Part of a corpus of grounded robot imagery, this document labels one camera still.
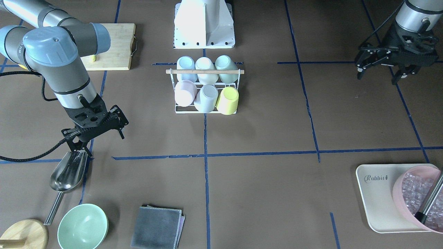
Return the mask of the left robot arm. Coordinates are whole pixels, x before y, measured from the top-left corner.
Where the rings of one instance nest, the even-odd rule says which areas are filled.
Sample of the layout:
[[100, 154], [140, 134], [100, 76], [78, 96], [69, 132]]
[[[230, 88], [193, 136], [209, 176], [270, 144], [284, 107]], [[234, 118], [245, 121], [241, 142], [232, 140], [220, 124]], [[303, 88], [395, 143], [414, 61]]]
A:
[[355, 58], [357, 78], [367, 69], [383, 65], [398, 67], [392, 77], [396, 85], [408, 75], [418, 74], [422, 67], [433, 65], [439, 58], [435, 46], [439, 38], [433, 27], [442, 17], [441, 0], [404, 0], [394, 11], [395, 20], [378, 46], [365, 40]]

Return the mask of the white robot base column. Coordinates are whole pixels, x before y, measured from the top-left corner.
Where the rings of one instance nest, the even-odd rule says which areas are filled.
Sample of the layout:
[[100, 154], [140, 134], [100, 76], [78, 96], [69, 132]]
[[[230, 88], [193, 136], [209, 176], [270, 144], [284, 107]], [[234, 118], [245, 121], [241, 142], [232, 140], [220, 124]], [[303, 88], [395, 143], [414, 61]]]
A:
[[182, 0], [175, 5], [175, 49], [230, 49], [236, 44], [231, 0]]

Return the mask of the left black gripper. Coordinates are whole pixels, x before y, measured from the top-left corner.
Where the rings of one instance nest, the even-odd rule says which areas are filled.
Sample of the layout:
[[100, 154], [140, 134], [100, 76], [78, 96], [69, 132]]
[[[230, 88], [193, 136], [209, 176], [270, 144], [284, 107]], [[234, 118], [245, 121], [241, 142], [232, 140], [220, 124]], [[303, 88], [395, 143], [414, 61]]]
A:
[[418, 74], [421, 66], [431, 66], [439, 56], [435, 49], [439, 39], [432, 30], [414, 33], [392, 23], [382, 40], [381, 47], [363, 44], [354, 59], [357, 79], [361, 80], [367, 69], [382, 66], [398, 66], [391, 82], [397, 85], [400, 79]]

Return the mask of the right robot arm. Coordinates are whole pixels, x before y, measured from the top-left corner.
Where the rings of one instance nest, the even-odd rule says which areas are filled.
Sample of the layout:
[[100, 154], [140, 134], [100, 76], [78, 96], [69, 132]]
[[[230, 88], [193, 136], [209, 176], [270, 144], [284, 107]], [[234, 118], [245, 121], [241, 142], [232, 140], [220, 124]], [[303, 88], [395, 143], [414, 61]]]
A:
[[82, 150], [110, 130], [122, 134], [128, 120], [118, 106], [106, 108], [81, 60], [110, 49], [108, 30], [102, 24], [83, 23], [44, 0], [2, 0], [1, 10], [34, 27], [1, 28], [1, 54], [46, 79], [75, 124], [64, 131], [66, 139], [79, 139], [70, 148]]

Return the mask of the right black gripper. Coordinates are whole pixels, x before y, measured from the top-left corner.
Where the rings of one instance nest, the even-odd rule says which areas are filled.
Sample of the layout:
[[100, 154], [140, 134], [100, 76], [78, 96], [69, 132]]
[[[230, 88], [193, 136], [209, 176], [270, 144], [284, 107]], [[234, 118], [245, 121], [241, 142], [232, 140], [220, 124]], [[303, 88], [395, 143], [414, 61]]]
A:
[[90, 140], [110, 130], [117, 130], [121, 139], [125, 139], [123, 129], [129, 121], [118, 105], [112, 106], [108, 111], [100, 95], [97, 95], [89, 104], [84, 97], [81, 97], [79, 101], [80, 108], [65, 108], [76, 128], [62, 129], [62, 135], [72, 152], [90, 153], [88, 148]]

